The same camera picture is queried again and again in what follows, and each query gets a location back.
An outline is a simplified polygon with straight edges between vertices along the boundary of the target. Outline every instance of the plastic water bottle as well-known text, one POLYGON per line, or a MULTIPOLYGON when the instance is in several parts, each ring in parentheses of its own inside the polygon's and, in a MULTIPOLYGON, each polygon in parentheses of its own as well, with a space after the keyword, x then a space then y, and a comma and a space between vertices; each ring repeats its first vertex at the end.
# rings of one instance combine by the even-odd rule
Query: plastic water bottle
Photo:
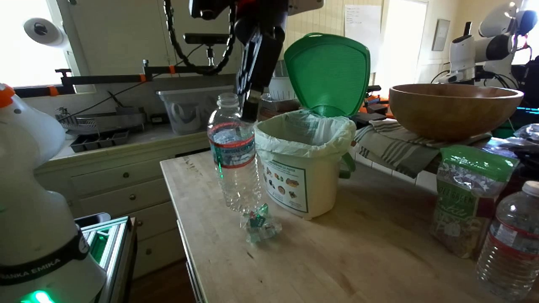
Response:
POLYGON ((226 206, 253 210, 261 197, 253 125, 241 121, 235 94, 219 95, 217 106, 208 122, 208 138, 226 206))
POLYGON ((526 182, 500 202, 476 269, 497 296, 526 297, 539 273, 539 182, 526 182))

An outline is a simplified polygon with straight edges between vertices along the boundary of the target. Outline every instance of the snack bag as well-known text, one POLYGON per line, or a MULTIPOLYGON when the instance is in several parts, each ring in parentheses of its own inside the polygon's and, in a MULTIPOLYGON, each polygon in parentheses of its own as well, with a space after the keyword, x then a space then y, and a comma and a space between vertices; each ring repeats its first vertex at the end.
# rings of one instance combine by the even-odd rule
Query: snack bag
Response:
POLYGON ((519 161, 461 145, 442 148, 441 154, 431 234, 460 258, 476 256, 496 198, 519 161))

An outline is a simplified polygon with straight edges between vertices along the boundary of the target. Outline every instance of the wooden bowl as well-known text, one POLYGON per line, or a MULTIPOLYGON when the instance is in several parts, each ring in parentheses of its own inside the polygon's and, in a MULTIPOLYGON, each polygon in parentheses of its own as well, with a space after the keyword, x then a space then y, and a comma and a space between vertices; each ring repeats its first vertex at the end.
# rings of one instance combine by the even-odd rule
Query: wooden bowl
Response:
POLYGON ((389 89, 389 107, 406 129, 425 138, 459 141, 490 132, 515 112, 524 94, 464 84, 406 84, 389 89))

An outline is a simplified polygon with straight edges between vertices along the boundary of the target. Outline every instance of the striped towel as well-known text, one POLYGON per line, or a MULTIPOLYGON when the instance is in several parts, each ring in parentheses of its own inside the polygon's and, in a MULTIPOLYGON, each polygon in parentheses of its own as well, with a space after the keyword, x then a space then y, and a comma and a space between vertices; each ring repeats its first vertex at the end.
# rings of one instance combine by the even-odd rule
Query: striped towel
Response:
POLYGON ((411 178, 416 178, 427 167, 440 148, 454 144, 469 145, 491 137, 490 133, 486 133, 461 142, 443 142, 421 137, 394 119, 369 123, 371 125, 356 131, 354 151, 411 178))

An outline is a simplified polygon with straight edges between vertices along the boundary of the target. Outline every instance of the orange cap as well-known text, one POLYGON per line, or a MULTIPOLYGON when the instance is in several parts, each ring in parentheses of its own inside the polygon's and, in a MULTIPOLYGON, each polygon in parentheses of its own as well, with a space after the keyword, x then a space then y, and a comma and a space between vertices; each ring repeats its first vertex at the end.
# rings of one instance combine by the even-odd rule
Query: orange cap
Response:
POLYGON ((11 97, 15 95, 15 91, 10 86, 5 85, 4 90, 0 91, 0 108, 6 107, 13 103, 13 100, 11 100, 11 97))

